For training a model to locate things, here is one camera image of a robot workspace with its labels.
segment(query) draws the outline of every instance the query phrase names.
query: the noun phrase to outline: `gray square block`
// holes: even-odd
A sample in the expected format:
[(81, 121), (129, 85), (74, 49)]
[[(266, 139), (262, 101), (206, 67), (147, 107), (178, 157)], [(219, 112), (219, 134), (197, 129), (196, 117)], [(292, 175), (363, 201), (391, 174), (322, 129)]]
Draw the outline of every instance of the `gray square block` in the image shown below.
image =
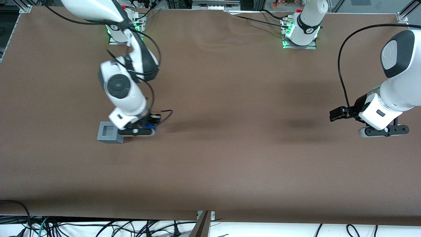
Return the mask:
[(100, 122), (96, 139), (103, 143), (122, 144), (124, 137), (119, 135), (117, 131), (118, 128), (112, 122)]
[(371, 6), (370, 0), (351, 0), (353, 6)]

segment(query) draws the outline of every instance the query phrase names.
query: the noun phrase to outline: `power cord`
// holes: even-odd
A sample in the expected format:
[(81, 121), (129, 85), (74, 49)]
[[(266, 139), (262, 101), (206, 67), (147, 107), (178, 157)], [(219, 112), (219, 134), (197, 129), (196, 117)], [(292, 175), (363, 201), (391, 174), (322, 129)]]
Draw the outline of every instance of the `power cord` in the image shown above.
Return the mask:
[(180, 231), (179, 231), (179, 227), (177, 225), (177, 222), (174, 221), (174, 234), (173, 237), (179, 237), (181, 235)]
[(323, 225), (323, 223), (319, 225), (319, 227), (317, 228), (317, 231), (316, 231), (316, 234), (314, 235), (314, 237), (317, 237), (319, 235), (319, 231), (320, 231), (320, 228), (322, 228), (322, 225)]
[(236, 16), (236, 17), (243, 18), (243, 19), (251, 20), (251, 21), (254, 21), (254, 22), (260, 22), (260, 23), (264, 23), (264, 24), (268, 24), (268, 25), (274, 25), (274, 26), (278, 26), (278, 27), (281, 27), (281, 28), (288, 28), (287, 26), (278, 25), (278, 24), (273, 24), (273, 23), (264, 22), (264, 21), (259, 21), (259, 20), (252, 19), (252, 18), (248, 18), (248, 17), (245, 17), (245, 16), (237, 16), (237, 15), (235, 15), (235, 16)]
[(413, 25), (413, 24), (408, 24), (408, 25), (400, 25), (400, 24), (376, 24), (376, 25), (370, 25), (370, 26), (366, 26), (363, 27), (359, 30), (354, 31), (352, 34), (350, 34), (342, 43), (341, 48), (339, 49), (339, 54), (338, 54), (338, 74), (339, 74), (339, 80), (341, 80), (341, 85), (342, 85), (342, 89), (344, 90), (344, 95), (345, 95), (345, 100), (346, 100), (346, 106), (348, 107), (348, 111), (351, 114), (351, 117), (349, 118), (354, 118), (357, 121), (363, 122), (361, 119), (357, 118), (357, 116), (355, 115), (355, 113), (351, 110), (351, 106), (349, 105), (349, 100), (348, 100), (348, 95), (346, 93), (346, 88), (345, 88), (345, 84), (344, 84), (344, 80), (342, 79), (342, 74), (341, 74), (341, 55), (342, 55), (342, 49), (345, 46), (345, 43), (355, 34), (363, 31), (363, 30), (367, 30), (367, 29), (371, 29), (371, 28), (375, 28), (375, 27), (387, 27), (387, 26), (391, 26), (391, 27), (412, 27), (412, 28), (417, 28), (417, 29), (421, 29), (420, 25)]
[(261, 9), (260, 11), (264, 11), (264, 12), (268, 13), (271, 17), (273, 17), (273, 18), (275, 18), (275, 19), (278, 19), (278, 20), (282, 20), (282, 18), (284, 18), (284, 17), (287, 17), (287, 16), (288, 16), (288, 15), (283, 16), (283, 17), (275, 16), (272, 12), (270, 12), (270, 11), (268, 11), (268, 10), (266, 10), (266, 9)]
[[(353, 226), (351, 224), (346, 225), (346, 232), (348, 233), (348, 235), (350, 237), (355, 237), (354, 235), (351, 234), (351, 232), (349, 232), (350, 227), (352, 227), (354, 229), (355, 233), (357, 234), (357, 237), (360, 237), (360, 234), (358, 233), (357, 228), (355, 228), (355, 226)], [(374, 237), (377, 236), (377, 229), (378, 229), (378, 225), (376, 225), (375, 228), (374, 228), (374, 235), (373, 235)]]
[(10, 200), (10, 199), (0, 200), (0, 203), (2, 203), (2, 202), (16, 203), (16, 204), (22, 206), (25, 209), (25, 212), (26, 212), (26, 214), (28, 216), (29, 236), (31, 236), (31, 234), (32, 234), (32, 232), (31, 232), (32, 231), (32, 223), (31, 223), (31, 215), (30, 215), (30, 213), (28, 211), (28, 208), (23, 203), (21, 203), (19, 201), (15, 201), (15, 200)]

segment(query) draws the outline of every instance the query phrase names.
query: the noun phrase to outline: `brown table surface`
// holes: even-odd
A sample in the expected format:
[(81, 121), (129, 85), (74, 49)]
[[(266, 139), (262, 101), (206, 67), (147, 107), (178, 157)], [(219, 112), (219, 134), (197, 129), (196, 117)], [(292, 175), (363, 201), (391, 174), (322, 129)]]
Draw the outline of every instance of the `brown table surface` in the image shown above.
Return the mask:
[[(155, 108), (174, 115), (154, 137), (115, 145), (96, 141), (113, 110), (97, 74), (105, 49), (125, 48), (108, 45), (103, 26), (34, 7), (0, 65), (0, 198), (37, 215), (194, 219), (215, 210), (224, 221), (421, 225), (421, 110), (401, 116), (411, 129), (401, 137), (364, 139), (356, 121), (329, 122), (345, 105), (342, 41), (394, 22), (328, 14), (317, 50), (293, 50), (279, 28), (222, 11), (160, 11), (146, 30), (163, 54), (151, 84)], [(352, 103), (386, 79), (380, 51), (401, 30), (349, 41), (342, 73)]]

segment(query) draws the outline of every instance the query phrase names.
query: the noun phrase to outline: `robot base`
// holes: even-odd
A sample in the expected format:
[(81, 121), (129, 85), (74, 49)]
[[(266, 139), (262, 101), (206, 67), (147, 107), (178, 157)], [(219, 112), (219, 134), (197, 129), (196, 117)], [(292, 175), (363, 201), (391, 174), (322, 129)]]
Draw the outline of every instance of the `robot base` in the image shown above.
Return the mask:
[(298, 48), (298, 49), (316, 49), (316, 40), (314, 39), (309, 45), (301, 46), (294, 44), (288, 37), (286, 37), (287, 31), (291, 29), (293, 23), (293, 15), (288, 15), (280, 20), (281, 25), (288, 26), (289, 28), (282, 28), (282, 47), (283, 48)]
[[(145, 24), (146, 24), (146, 20), (147, 20), (146, 17), (142, 17), (142, 18), (139, 19), (139, 13), (135, 12), (135, 11), (132, 11), (131, 15), (132, 15), (131, 20), (133, 21), (134, 28), (137, 31), (144, 32), (145, 31)], [(107, 26), (107, 31), (108, 31), (108, 35), (109, 35), (108, 44), (110, 44), (110, 45), (126, 45), (127, 44), (127, 41), (126, 42), (119, 42), (119, 41), (115, 40), (112, 37), (110, 29), (108, 29), (108, 26)]]

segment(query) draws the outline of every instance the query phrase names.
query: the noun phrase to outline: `mounting plate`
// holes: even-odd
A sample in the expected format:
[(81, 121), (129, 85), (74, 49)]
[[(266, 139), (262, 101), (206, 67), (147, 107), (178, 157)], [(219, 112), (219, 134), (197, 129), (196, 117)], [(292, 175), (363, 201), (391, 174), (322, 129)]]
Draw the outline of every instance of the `mounting plate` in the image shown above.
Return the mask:
[(313, 39), (313, 41), (309, 45), (301, 46), (294, 44), (288, 37), (286, 37), (287, 31), (292, 29), (293, 26), (293, 15), (288, 15), (287, 17), (284, 17), (282, 20), (279, 20), (281, 25), (288, 26), (289, 28), (282, 28), (281, 34), (282, 34), (282, 46), (283, 48), (298, 48), (298, 49), (316, 49), (316, 40)]

